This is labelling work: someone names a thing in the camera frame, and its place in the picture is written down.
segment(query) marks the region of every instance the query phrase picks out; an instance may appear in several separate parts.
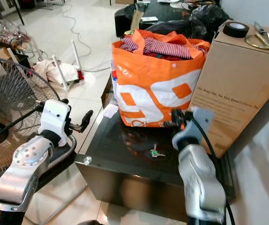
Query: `electric fan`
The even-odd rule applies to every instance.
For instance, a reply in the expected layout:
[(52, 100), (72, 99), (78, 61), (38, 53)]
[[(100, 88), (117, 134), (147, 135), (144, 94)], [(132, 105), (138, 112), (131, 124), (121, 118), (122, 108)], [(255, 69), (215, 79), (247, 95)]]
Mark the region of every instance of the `electric fan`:
[[(37, 73), (19, 64), (0, 59), (0, 130), (35, 109), (40, 102), (59, 97)], [(14, 151), (40, 126), (40, 112), (27, 116), (0, 135), (0, 174), (11, 164)]]

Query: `orange bag handle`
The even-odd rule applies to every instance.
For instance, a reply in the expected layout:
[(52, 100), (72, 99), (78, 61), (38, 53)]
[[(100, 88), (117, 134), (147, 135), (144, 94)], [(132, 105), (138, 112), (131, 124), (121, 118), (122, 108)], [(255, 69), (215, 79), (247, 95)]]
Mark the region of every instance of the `orange bag handle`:
[[(203, 55), (203, 51), (200, 51), (196, 48), (194, 48), (191, 44), (191, 42), (182, 34), (177, 34), (175, 31), (167, 34), (167, 35), (162, 35), (162, 34), (155, 34), (150, 31), (146, 30), (135, 30), (134, 34), (132, 36), (132, 40), (138, 45), (138, 49), (133, 51), (135, 54), (143, 55), (144, 53), (144, 48), (145, 48), (145, 40), (144, 38), (150, 37), (154, 38), (156, 40), (162, 41), (162, 42), (172, 42), (172, 41), (178, 41), (182, 44), (187, 45), (187, 47), (190, 50), (192, 58), (196, 58), (200, 55)], [(193, 39), (195, 45), (201, 45), (201, 46), (206, 46), (208, 42), (205, 41), (200, 41), (198, 39)]]

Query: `scissors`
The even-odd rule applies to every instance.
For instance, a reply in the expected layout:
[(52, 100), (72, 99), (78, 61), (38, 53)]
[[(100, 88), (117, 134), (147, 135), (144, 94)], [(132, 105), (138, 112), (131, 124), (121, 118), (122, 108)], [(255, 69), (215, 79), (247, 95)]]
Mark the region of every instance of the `scissors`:
[[(254, 28), (257, 30), (257, 32), (255, 32), (255, 35), (247, 35), (245, 37), (245, 41), (247, 42), (247, 44), (256, 48), (269, 50), (269, 32), (265, 31), (264, 28), (261, 27), (257, 22), (254, 23)], [(264, 45), (257, 45), (255, 43), (252, 43), (250, 41), (250, 38), (253, 36), (256, 36)]]

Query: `orange shopping bag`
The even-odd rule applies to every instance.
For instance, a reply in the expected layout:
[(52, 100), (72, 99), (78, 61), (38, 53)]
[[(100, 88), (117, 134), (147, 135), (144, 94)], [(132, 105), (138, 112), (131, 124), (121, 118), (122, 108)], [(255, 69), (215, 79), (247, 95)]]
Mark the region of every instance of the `orange shopping bag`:
[[(192, 59), (169, 61), (143, 55), (146, 37), (186, 44)], [(171, 120), (171, 109), (187, 109), (210, 43), (175, 32), (160, 35), (145, 30), (136, 30), (132, 39), (138, 44), (133, 53), (120, 49), (122, 41), (113, 43), (120, 115), (127, 126), (163, 127), (165, 120)]]

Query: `black tape roll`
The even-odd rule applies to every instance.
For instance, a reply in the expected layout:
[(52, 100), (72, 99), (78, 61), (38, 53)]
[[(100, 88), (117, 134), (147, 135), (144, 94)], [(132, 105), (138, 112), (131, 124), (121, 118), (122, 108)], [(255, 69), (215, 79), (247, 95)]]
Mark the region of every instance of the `black tape roll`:
[(244, 38), (249, 31), (249, 27), (240, 22), (227, 22), (223, 33), (234, 38)]

